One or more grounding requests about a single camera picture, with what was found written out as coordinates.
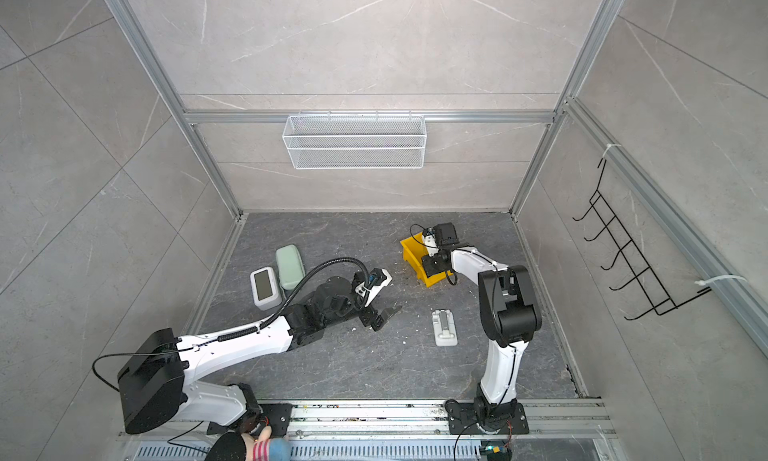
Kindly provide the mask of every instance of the white wire basket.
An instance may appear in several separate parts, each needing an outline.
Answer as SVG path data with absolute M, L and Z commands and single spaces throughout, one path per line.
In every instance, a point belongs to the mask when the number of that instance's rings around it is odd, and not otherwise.
M 296 169 L 422 168 L 427 128 L 408 113 L 299 114 L 283 141 Z

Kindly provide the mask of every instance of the white zip tie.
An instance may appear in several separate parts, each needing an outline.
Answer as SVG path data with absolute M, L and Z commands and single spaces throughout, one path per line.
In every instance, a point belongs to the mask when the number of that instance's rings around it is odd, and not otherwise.
M 744 276 L 737 276 L 735 274 L 721 274 L 720 276 L 711 277 L 710 279 L 694 281 L 694 283 L 698 284 L 699 286 L 706 286 L 709 283 L 714 283 L 715 281 L 719 281 L 721 279 L 738 279 L 741 281 L 746 281 Z
M 608 143 L 607 145 L 605 145 L 605 151 L 603 151 L 603 156 L 602 157 L 605 158 L 605 155 L 608 154 L 608 150 L 613 148 L 614 146 L 621 146 L 621 145 L 612 145 L 612 144 Z

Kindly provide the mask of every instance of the black wire hook rack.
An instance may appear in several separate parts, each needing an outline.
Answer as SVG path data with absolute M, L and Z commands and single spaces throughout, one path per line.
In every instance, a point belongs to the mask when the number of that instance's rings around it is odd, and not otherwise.
M 589 209 L 580 218 L 573 218 L 573 220 L 576 222 L 580 222 L 589 214 L 589 212 L 594 212 L 594 214 L 597 215 L 598 218 L 600 218 L 600 222 L 603 225 L 602 229 L 600 229 L 598 234 L 593 236 L 591 239 L 587 239 L 586 237 L 584 237 L 584 240 L 587 242 L 594 241 L 598 239 L 598 237 L 602 235 L 603 232 L 607 232 L 610 236 L 610 239 L 614 242 L 614 244 L 616 245 L 616 248 L 618 249 L 618 251 L 616 252 L 616 255 L 614 256 L 613 262 L 610 263 L 610 266 L 605 267 L 600 265 L 600 268 L 603 269 L 604 271 L 609 271 L 611 268 L 613 268 L 613 266 L 616 265 L 616 261 L 619 259 L 619 256 L 621 256 L 624 259 L 624 262 L 627 263 L 627 266 L 629 266 L 629 270 L 632 273 L 632 278 L 630 278 L 630 280 L 627 281 L 626 283 L 622 284 L 619 287 L 609 286 L 608 288 L 611 291 L 619 291 L 620 289 L 627 287 L 632 281 L 637 281 L 638 285 L 640 285 L 640 289 L 643 291 L 643 294 L 645 295 L 645 298 L 648 300 L 648 303 L 650 303 L 650 308 L 648 308 L 648 310 L 643 311 L 642 313 L 640 313 L 638 316 L 635 316 L 635 317 L 624 316 L 624 319 L 627 321 L 635 321 L 642 318 L 643 316 L 645 316 L 646 314 L 652 311 L 654 311 L 657 315 L 662 316 L 712 291 L 712 288 L 704 287 L 699 291 L 697 291 L 693 297 L 690 297 L 683 302 L 678 303 L 674 299 L 672 299 L 672 296 L 669 294 L 669 292 L 667 291 L 667 288 L 659 279 L 658 275 L 656 274 L 656 271 L 654 271 L 654 269 L 650 266 L 650 263 L 648 262 L 648 259 L 645 257 L 645 254 L 643 254 L 643 252 L 640 250 L 640 247 L 638 246 L 638 244 L 634 242 L 634 239 L 629 234 L 629 231 L 627 231 L 627 228 L 624 226 L 624 223 L 621 222 L 619 217 L 616 215 L 616 212 L 614 211 L 614 209 L 610 206 L 610 204 L 608 204 L 608 200 L 600 192 L 600 183 L 603 181 L 603 174 L 605 173 L 605 164 L 606 164 L 605 158 L 600 159 L 600 162 L 598 163 L 598 169 L 600 169 L 600 178 L 598 179 L 598 186 L 594 189 L 592 196 L 590 196 L 589 198 Z M 605 221 L 605 218 L 600 214 L 598 209 L 595 207 L 595 205 L 599 201 L 602 201 L 605 204 L 605 207 L 610 212 L 610 218 L 607 221 Z M 620 245 L 616 239 L 616 236 L 610 230 L 611 223 L 614 223 L 615 225 L 618 224 L 620 229 L 624 231 L 624 234 L 626 235 L 629 241 L 627 241 L 623 245 Z M 645 267 L 643 267 L 639 271 L 636 271 L 635 267 L 633 267 L 632 264 L 629 263 L 629 260 L 627 259 L 627 255 L 624 252 L 629 247 L 634 247 L 635 251 L 637 251 L 643 259 L 643 263 L 645 264 Z M 640 276 L 648 272 L 652 277 L 651 279 L 655 280 L 658 283 L 658 285 L 661 287 L 661 290 L 664 292 L 665 298 L 663 301 L 659 303 L 653 302 L 650 295 L 648 294 L 648 290 L 646 289 L 646 286 L 643 285 L 643 282 L 640 280 Z

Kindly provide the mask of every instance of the yellow plastic container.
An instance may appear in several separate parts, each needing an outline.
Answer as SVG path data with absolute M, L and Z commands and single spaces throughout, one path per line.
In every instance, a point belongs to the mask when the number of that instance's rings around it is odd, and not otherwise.
M 424 284 L 426 284 L 427 287 L 446 279 L 446 273 L 438 273 L 427 277 L 427 274 L 424 272 L 424 267 L 422 266 L 422 257 L 427 255 L 427 247 L 420 244 L 424 242 L 421 233 L 414 236 L 416 239 L 407 237 L 400 241 L 400 245 L 402 245 L 402 259 L 408 261 L 408 264 L 411 265 L 413 271 L 416 271 L 416 277 L 424 281 Z

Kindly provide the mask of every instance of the green case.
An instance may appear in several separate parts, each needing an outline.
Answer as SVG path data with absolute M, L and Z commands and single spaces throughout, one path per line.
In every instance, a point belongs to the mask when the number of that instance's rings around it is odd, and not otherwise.
M 283 246 L 275 252 L 275 258 L 280 286 L 284 290 L 292 290 L 306 274 L 299 248 L 296 245 Z

